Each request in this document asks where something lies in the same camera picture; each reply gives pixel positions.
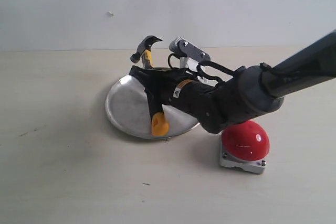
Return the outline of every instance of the white table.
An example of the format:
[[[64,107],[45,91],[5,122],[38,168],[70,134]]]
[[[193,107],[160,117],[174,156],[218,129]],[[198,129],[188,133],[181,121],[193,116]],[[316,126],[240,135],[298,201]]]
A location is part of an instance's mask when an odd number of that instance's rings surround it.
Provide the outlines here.
[[[301,48],[206,51],[235,69]],[[335,80],[256,120],[271,150],[253,175],[219,167],[218,136],[200,126],[169,142],[111,126],[105,96],[132,53],[0,53],[1,224],[336,223]],[[168,53],[153,50],[154,64]]]

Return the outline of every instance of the white wall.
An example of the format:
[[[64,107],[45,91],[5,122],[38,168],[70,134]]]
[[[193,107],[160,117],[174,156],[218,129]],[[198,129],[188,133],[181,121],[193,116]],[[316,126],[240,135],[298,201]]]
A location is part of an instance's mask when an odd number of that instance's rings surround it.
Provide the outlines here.
[[[0,50],[134,48],[154,34],[201,47],[309,43],[336,0],[0,0]]]

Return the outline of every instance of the silver plate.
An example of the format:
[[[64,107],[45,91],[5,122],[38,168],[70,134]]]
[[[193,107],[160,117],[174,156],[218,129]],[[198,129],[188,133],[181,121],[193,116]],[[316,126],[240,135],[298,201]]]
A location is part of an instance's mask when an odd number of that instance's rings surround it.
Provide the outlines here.
[[[163,106],[170,129],[164,136],[151,134],[151,121],[143,85],[134,77],[126,75],[113,85],[106,97],[106,114],[119,130],[143,139],[166,139],[182,135],[196,126],[196,118],[171,106]]]

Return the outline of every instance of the red dome button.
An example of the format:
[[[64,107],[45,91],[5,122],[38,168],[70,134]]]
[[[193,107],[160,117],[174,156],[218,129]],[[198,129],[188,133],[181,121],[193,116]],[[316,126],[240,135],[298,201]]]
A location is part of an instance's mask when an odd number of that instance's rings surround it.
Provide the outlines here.
[[[260,160],[269,152],[269,139],[265,130],[253,121],[223,130],[222,145],[229,154],[245,161]]]

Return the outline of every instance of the robotic arm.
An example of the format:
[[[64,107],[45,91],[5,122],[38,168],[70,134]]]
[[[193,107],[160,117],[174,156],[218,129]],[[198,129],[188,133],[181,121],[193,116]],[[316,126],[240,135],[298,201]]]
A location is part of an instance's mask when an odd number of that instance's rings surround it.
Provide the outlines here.
[[[161,41],[151,37],[146,39]],[[207,132],[218,134],[230,125],[277,111],[287,94],[336,77],[336,30],[273,68],[261,63],[232,71],[212,62],[206,52],[183,38],[174,40],[169,49],[173,52],[169,68],[147,64],[143,68],[133,66],[129,73],[142,83],[148,95],[153,135],[169,130],[163,104],[197,118]],[[179,68],[170,65],[172,56],[180,59]],[[223,81],[209,76],[205,66],[232,78]],[[217,84],[210,86],[207,79]]]

